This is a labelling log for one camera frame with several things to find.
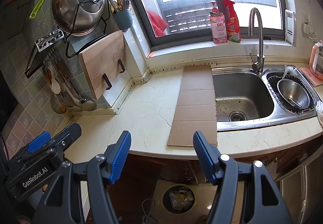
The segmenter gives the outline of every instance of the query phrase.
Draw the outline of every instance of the blue utensil cup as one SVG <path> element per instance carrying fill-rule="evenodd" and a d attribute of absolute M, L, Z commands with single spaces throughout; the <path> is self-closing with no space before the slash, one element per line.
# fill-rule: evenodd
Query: blue utensil cup
<path fill-rule="evenodd" d="M 117 12 L 113 16 L 119 28 L 123 32 L 128 31 L 128 29 L 132 26 L 132 16 L 129 9 Z"/>

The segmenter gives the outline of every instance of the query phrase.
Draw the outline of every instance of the drain strainer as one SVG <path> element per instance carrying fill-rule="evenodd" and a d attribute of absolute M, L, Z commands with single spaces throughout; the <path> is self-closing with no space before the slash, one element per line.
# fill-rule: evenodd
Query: drain strainer
<path fill-rule="evenodd" d="M 245 113 L 241 112 L 241 111 L 232 111 L 229 114 L 229 121 L 230 122 L 236 122 L 236 121 L 245 121 L 247 120 L 247 116 L 245 115 Z"/>

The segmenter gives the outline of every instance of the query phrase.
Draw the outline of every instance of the red cloth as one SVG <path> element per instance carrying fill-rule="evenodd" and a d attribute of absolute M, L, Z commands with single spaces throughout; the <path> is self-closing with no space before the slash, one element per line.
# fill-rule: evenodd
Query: red cloth
<path fill-rule="evenodd" d="M 147 11 L 147 13 L 155 36 L 160 37 L 166 35 L 163 31 L 166 29 L 168 24 L 158 14 L 150 11 Z"/>

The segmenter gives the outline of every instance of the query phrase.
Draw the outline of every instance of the plastic bag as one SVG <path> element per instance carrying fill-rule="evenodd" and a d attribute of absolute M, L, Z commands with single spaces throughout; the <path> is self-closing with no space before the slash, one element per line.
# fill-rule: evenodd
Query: plastic bag
<path fill-rule="evenodd" d="M 285 78 L 285 76 L 287 75 L 287 73 L 289 73 L 290 75 L 293 75 L 293 76 L 297 76 L 296 69 L 297 68 L 294 67 L 294 66 L 285 65 L 285 72 L 283 74 L 283 79 Z"/>
<path fill-rule="evenodd" d="M 316 107 L 315 107 L 316 113 L 318 114 L 318 120 L 323 127 L 323 102 L 317 101 Z"/>
<path fill-rule="evenodd" d="M 192 193 L 188 190 L 171 191 L 169 193 L 169 198 L 171 200 L 172 208 L 175 210 L 187 208 L 187 206 L 194 201 Z"/>

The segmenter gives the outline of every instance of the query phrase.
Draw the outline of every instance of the faucet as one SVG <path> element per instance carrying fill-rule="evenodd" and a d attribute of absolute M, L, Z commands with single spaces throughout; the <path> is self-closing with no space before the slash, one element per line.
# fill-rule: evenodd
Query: faucet
<path fill-rule="evenodd" d="M 248 34 L 251 37 L 255 35 L 255 14 L 257 15 L 258 26 L 259 26 L 259 54 L 257 55 L 257 62 L 254 61 L 252 54 L 251 53 L 249 54 L 253 62 L 252 69 L 256 72 L 261 73 L 264 70 L 264 35 L 262 30 L 261 15 L 259 10 L 256 7 L 254 7 L 250 11 Z"/>

